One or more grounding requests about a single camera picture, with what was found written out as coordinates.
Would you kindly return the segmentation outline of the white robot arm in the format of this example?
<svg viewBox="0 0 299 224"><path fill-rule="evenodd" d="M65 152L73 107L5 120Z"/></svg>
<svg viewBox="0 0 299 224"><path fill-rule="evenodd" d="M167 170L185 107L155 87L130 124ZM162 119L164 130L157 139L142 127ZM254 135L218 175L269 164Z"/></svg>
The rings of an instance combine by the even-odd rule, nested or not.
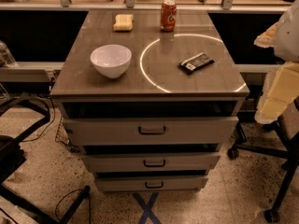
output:
<svg viewBox="0 0 299 224"><path fill-rule="evenodd" d="M284 61L278 69L268 72L255 113L255 120L270 124L299 96L299 0L283 13L278 22L258 35L254 45L273 48Z"/></svg>

